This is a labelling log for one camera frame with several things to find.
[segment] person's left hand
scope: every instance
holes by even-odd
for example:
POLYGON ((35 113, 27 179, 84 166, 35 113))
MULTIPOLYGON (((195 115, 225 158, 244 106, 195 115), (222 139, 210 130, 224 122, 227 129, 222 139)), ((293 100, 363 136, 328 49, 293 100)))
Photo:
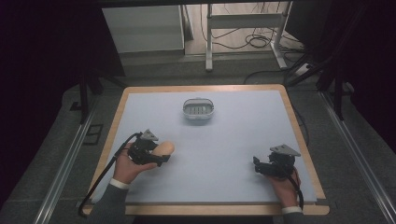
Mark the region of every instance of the person's left hand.
POLYGON ((151 170, 157 167, 157 163, 147 163, 144 165, 137 165, 128 157, 128 148, 132 143, 128 143, 125 149, 121 152, 116 161, 116 169, 113 178, 124 183, 131 184, 131 182, 143 171, 151 170))

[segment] hand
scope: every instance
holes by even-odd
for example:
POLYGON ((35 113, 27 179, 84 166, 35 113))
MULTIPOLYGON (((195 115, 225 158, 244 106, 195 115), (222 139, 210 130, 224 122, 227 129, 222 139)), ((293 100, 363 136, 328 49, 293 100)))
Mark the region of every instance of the hand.
MULTIPOLYGON (((280 200, 282 207, 298 206, 296 189, 287 178, 280 179, 269 175, 266 175, 265 177, 267 177, 271 182, 276 197, 280 200)), ((301 181, 300 177, 298 176, 297 169, 294 168, 291 178, 293 178, 293 180, 300 187, 301 181)))
POLYGON ((125 149, 121 152, 116 161, 116 169, 113 178, 124 183, 131 184, 131 182, 143 171, 151 170, 157 167, 157 163, 147 163, 144 165, 137 165, 128 157, 128 148, 132 143, 128 143, 125 149))

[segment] person's right hand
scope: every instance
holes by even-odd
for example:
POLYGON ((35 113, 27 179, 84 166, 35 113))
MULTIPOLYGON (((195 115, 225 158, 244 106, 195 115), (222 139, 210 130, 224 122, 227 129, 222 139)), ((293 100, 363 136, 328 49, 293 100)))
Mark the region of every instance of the person's right hand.
MULTIPOLYGON (((269 175, 266 175, 265 177, 267 177, 271 182, 276 197, 280 200, 282 207, 298 206, 296 189, 287 178, 280 179, 269 175)), ((297 169, 294 168, 294 172, 291 174, 291 177, 300 187, 301 181, 298 176, 297 169)))

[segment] gray sleeve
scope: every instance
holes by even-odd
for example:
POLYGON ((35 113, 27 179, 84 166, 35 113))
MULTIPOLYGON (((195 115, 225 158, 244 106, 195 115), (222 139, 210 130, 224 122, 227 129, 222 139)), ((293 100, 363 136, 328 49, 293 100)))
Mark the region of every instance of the gray sleeve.
POLYGON ((288 213, 283 215, 285 224, 303 224, 306 222, 303 213, 288 213))
POLYGON ((102 199, 93 207, 87 223, 118 224, 125 223, 125 198, 128 189, 107 185, 102 199))

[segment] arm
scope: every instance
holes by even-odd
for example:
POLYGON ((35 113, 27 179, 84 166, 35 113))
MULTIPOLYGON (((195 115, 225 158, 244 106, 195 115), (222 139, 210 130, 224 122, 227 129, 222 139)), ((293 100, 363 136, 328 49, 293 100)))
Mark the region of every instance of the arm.
MULTIPOLYGON (((290 181, 285 179, 279 179, 273 176, 266 176, 271 182, 274 188, 276 197, 279 199, 282 206, 282 214, 285 223, 287 224, 299 224, 304 223, 304 214, 297 202, 297 192, 290 181)), ((294 170, 291 177, 300 186, 300 177, 298 176, 297 170, 294 170)))
MULTIPOLYGON (((154 162, 144 165, 132 162, 127 153, 130 146, 131 144, 128 144, 117 158, 113 178, 102 199, 93 207, 88 216, 88 223, 124 223, 125 198, 129 191, 129 185, 143 171, 157 167, 157 163, 154 162)), ((175 147, 171 142, 163 142, 152 151, 152 154, 170 155, 174 150, 175 147)))

